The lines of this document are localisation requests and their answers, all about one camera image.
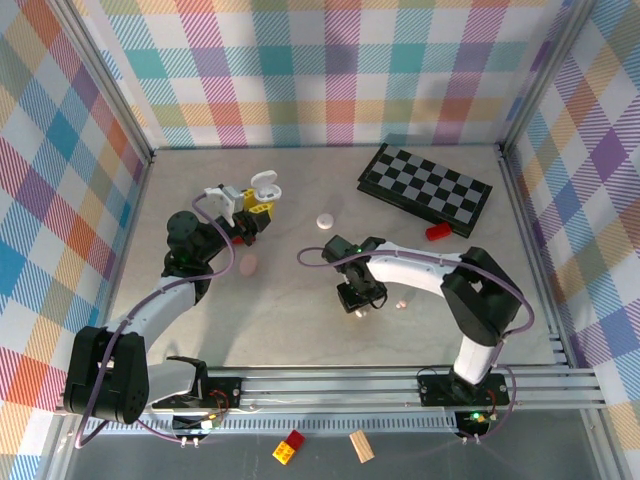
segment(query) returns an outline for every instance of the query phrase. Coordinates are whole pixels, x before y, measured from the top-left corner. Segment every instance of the colorful plaid wall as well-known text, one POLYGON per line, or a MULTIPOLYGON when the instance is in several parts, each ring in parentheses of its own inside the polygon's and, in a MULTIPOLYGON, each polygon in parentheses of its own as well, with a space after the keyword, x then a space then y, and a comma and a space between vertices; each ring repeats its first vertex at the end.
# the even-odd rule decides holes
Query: colorful plaid wall
POLYGON ((565 328, 640 475, 640 0, 596 6, 519 143, 565 328))
POLYGON ((573 2, 76 3, 157 146, 238 147, 492 144, 573 2))
POLYGON ((45 0, 0 0, 0 479, 33 478, 142 161, 45 0))

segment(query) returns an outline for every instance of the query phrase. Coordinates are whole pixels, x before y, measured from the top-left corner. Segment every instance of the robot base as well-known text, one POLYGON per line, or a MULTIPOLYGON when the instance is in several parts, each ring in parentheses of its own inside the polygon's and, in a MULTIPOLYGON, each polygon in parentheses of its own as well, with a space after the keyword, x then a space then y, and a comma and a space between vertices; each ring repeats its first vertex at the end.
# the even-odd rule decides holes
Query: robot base
POLYGON ((420 403, 423 407, 491 407, 495 396, 496 405, 509 404, 509 393, 504 375, 490 373, 477 388, 472 402, 462 401, 452 390, 449 375, 419 375, 420 403))

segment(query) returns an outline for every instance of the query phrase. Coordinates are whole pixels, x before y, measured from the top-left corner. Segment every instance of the wooden block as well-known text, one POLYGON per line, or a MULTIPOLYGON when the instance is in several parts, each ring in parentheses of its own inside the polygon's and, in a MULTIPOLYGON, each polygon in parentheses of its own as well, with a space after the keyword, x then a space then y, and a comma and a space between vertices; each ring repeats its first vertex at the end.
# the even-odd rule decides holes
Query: wooden block
POLYGON ((367 437, 364 436, 362 430, 352 433, 349 435, 349 438, 351 439, 351 443, 353 443, 353 448, 356 449, 360 463, 368 462, 375 457, 373 450, 371 450, 371 445, 369 445, 367 437))

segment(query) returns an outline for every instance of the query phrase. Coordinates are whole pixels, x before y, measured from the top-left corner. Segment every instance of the chessboard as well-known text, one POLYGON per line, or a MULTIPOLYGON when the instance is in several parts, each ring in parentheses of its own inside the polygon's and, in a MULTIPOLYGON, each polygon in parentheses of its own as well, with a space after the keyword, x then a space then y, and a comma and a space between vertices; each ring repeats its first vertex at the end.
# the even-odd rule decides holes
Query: chessboard
POLYGON ((386 143, 358 178, 358 190, 468 238, 492 187, 386 143))

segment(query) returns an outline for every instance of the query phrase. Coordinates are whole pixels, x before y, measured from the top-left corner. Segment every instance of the red block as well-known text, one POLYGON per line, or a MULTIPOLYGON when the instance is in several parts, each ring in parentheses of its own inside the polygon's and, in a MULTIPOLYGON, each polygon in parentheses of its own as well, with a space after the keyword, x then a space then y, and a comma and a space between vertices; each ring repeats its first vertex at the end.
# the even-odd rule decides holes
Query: red block
POLYGON ((448 223, 441 223, 440 225, 436 225, 435 227, 427 228, 425 232, 427 238, 430 241, 438 240, 440 238, 448 237, 451 235, 451 226, 448 223))
POLYGON ((298 450, 304 443, 304 437, 297 430, 292 430, 285 442, 294 450, 298 450))

